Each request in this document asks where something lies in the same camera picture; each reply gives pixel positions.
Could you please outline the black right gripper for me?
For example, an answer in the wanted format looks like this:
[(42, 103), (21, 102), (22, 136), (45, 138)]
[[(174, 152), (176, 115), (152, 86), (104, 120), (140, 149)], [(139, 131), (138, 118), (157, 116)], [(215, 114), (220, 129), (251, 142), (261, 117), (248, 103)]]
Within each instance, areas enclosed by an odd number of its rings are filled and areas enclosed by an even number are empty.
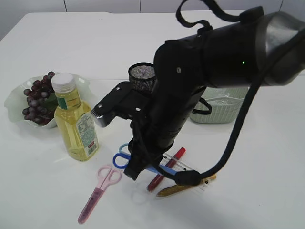
[(126, 176), (136, 180), (148, 165), (145, 149), (151, 157), (157, 157), (172, 147), (204, 90), (199, 88), (194, 92), (184, 93), (158, 88), (153, 92), (146, 109), (146, 122), (140, 124), (140, 135), (145, 146), (140, 143), (138, 134), (128, 143), (130, 159), (124, 169)]

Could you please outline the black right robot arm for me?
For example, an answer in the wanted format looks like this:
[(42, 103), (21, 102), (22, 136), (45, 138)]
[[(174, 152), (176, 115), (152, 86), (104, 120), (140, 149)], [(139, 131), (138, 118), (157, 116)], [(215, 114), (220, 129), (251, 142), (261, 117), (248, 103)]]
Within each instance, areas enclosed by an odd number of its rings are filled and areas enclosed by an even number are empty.
[(305, 23), (285, 12), (264, 14), (262, 7), (239, 16), (222, 13), (228, 26), (207, 21), (196, 35), (168, 40), (154, 56), (157, 81), (145, 105), (132, 118), (131, 158), (125, 175), (136, 179), (171, 148), (186, 119), (208, 87), (249, 88), (220, 160), (208, 171), (160, 173), (179, 185), (197, 185), (228, 161), (251, 103), (261, 86), (289, 84), (305, 67)]

